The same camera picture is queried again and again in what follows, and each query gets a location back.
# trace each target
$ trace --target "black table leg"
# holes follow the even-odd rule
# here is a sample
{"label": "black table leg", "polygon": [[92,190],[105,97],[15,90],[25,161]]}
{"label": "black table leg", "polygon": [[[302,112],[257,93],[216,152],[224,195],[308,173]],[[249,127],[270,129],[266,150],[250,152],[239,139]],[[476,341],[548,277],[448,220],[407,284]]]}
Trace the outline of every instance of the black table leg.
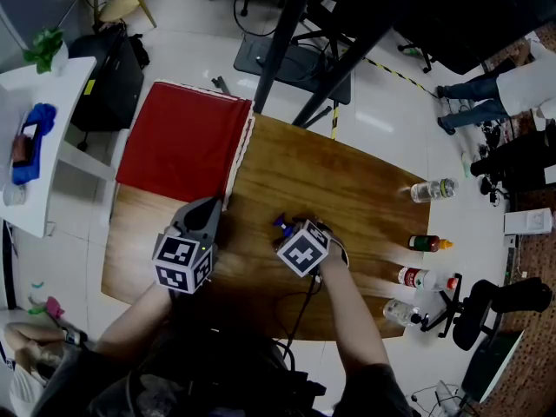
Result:
{"label": "black table leg", "polygon": [[327,100],[336,88],[349,77],[351,71],[365,57],[365,55],[378,43],[388,30],[400,20],[414,6],[414,0],[387,0],[379,8],[370,10],[370,18],[366,21],[366,29],[353,46],[347,50],[340,61],[322,78],[321,84],[311,96],[300,113],[293,121],[293,125],[301,126],[313,113]]}
{"label": "black table leg", "polygon": [[286,54],[286,49],[295,32],[301,14],[305,10],[308,0],[287,0],[281,12],[280,20],[268,50],[261,73],[261,79],[255,92],[255,105],[253,111],[261,113],[267,101],[268,94],[274,83],[276,73],[280,69],[281,61]]}

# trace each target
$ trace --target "green plant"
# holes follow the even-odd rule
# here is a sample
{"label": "green plant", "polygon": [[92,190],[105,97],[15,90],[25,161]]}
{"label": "green plant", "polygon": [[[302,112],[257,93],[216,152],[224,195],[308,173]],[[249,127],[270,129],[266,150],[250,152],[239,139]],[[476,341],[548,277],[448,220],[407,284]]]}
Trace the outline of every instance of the green plant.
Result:
{"label": "green plant", "polygon": [[23,58],[25,62],[36,63],[38,74],[52,71],[52,57],[60,50],[62,43],[62,30],[42,30],[33,39],[33,48],[23,51]]}

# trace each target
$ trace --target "black bag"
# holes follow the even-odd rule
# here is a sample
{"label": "black bag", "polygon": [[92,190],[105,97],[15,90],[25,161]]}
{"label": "black bag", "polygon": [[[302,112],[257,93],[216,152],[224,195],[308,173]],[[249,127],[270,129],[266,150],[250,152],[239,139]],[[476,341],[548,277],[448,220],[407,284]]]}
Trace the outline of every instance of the black bag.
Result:
{"label": "black bag", "polygon": [[141,37],[142,34],[134,34],[129,38],[129,41],[131,42],[133,52],[136,53],[137,62],[139,62],[139,66],[143,69],[150,63],[150,60],[149,54],[147,54],[147,51],[142,46],[141,40],[139,40]]}

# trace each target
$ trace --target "red cloth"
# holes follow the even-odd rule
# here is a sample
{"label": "red cloth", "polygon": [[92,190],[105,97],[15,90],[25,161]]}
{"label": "red cloth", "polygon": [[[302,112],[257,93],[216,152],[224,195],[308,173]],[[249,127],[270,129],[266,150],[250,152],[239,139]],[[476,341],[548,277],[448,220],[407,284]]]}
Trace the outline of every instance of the red cloth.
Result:
{"label": "red cloth", "polygon": [[244,99],[156,82],[116,180],[179,201],[223,199],[250,107]]}

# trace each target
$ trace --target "dark sleeve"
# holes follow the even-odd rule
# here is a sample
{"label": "dark sleeve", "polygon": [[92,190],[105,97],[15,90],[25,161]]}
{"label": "dark sleeve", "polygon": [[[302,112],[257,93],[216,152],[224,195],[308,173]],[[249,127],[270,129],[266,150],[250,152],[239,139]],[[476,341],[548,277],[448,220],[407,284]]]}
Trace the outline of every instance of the dark sleeve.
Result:
{"label": "dark sleeve", "polygon": [[353,415],[412,417],[411,407],[401,392],[389,365],[371,365],[347,379],[334,417]]}
{"label": "dark sleeve", "polygon": [[126,367],[95,352],[69,351],[46,385],[32,415],[82,415],[97,395],[127,372]]}

